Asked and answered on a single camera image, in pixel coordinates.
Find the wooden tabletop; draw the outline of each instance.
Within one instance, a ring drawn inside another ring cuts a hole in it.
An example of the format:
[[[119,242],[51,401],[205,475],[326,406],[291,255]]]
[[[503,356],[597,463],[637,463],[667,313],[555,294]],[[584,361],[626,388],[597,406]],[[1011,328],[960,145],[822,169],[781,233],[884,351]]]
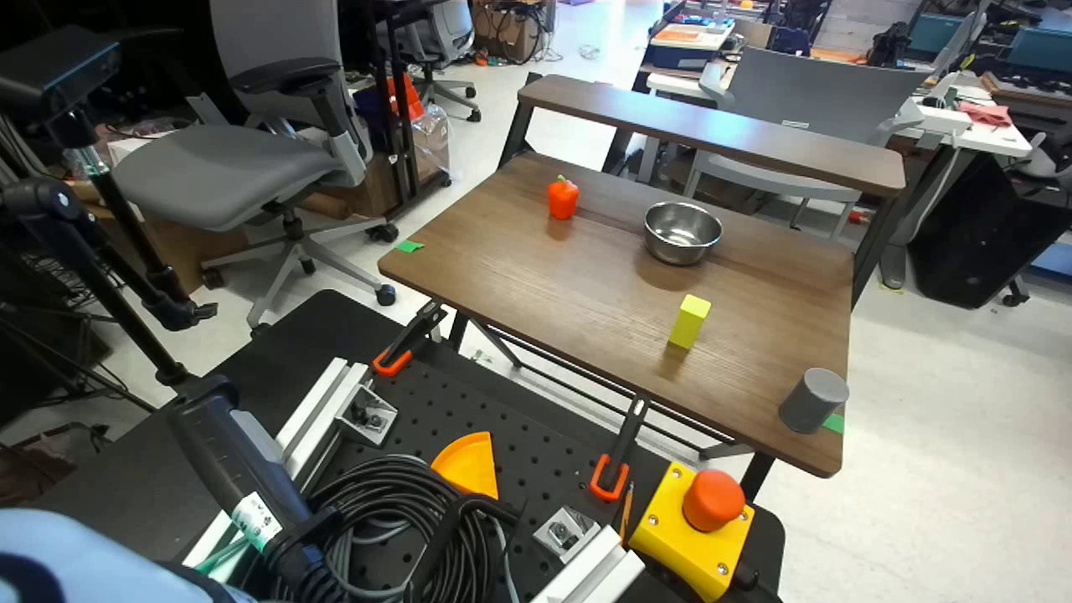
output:
[[[584,189],[546,219],[546,185]],[[724,242],[699,267],[645,248],[645,210],[673,198],[551,158],[515,158],[379,267],[813,475],[842,468],[842,435],[798,435],[776,406],[812,366],[849,373],[852,251],[716,210]],[[709,297],[694,351],[667,348],[684,294]]]
[[[801,128],[783,128],[743,114],[677,103],[667,98],[617,91],[611,82],[588,82],[571,77],[543,77],[524,86],[521,101],[613,128],[630,128],[664,141],[705,146],[746,164],[804,177],[824,177],[878,198],[898,198],[905,189],[905,164],[889,146],[856,145]]]

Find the yellow cube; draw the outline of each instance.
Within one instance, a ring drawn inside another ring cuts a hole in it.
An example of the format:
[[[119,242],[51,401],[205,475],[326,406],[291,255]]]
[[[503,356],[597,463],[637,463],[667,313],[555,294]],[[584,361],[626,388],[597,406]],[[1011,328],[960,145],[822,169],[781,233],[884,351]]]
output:
[[[708,297],[684,294],[684,302],[677,309],[677,322],[669,328],[669,346],[694,348],[699,331],[705,331],[708,313],[709,313],[709,302]]]

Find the black platform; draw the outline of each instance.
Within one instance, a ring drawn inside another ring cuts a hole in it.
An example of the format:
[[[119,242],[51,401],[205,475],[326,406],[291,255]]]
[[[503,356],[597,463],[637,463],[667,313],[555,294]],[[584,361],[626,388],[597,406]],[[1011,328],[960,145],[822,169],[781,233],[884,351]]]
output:
[[[233,376],[240,406],[252,408],[269,432],[277,432],[336,356],[368,361],[397,331],[399,326],[382,313],[336,291],[323,291],[259,341],[233,356],[218,373]],[[613,438],[606,427],[584,422],[441,346],[430,346],[403,377],[379,382],[375,388],[403,411],[386,450],[431,460],[464,432],[492,432],[498,491],[524,513],[524,523],[514,530],[514,572],[525,600],[561,570],[561,562],[532,541],[532,530],[554,509],[573,505],[594,518],[613,518],[613,509],[602,509],[584,490],[597,451]],[[164,415],[167,411],[157,411],[104,456],[80,465],[51,490],[42,505],[78,517],[143,556],[180,558],[216,518],[218,505],[180,460]],[[327,478],[363,456],[368,456],[368,444],[363,438],[346,438],[333,450],[333,460],[316,478]],[[664,465],[667,463],[650,451],[635,456],[635,513],[645,513]],[[781,550],[783,530],[762,509],[743,562],[770,588],[776,587]],[[630,600],[667,597],[669,587],[656,580],[656,572],[647,572],[630,588]]]

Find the gray cylinder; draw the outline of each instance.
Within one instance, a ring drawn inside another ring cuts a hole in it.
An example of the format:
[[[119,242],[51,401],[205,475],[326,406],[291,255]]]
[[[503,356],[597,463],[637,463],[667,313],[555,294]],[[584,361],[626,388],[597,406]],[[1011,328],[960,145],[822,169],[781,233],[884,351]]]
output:
[[[830,368],[807,368],[798,388],[781,401],[781,422],[794,432],[813,432],[849,401],[849,382]]]

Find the floor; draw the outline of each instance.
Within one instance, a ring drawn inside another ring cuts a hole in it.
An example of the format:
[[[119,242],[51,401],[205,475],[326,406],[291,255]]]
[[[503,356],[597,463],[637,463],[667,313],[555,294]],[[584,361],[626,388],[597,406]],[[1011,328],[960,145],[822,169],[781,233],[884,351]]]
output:
[[[561,7],[554,54],[532,69],[573,73],[626,86],[639,64],[645,31],[656,0],[597,0]],[[476,182],[492,173],[514,114],[524,68],[460,68],[483,101],[483,122],[451,119],[457,185],[410,210],[417,231]],[[606,128],[539,114],[532,145],[600,167]],[[382,248],[340,244],[375,267]],[[199,291],[221,313],[195,331],[162,331],[167,348],[205,373],[249,341],[249,297],[262,291],[259,267],[233,274],[233,289]],[[781,597],[790,603],[1066,603],[1072,600],[1072,289],[1029,280],[1021,309],[961,311],[914,291],[868,289],[852,326],[852,406],[844,472],[813,478],[776,465],[762,491],[788,524]],[[333,271],[301,277],[285,297],[301,303],[317,289],[340,289],[375,303]],[[386,313],[406,322],[421,294],[399,291]],[[107,366],[143,398],[164,406],[151,366],[119,334]],[[112,415],[119,427],[138,411],[119,401],[53,408],[58,415]]]

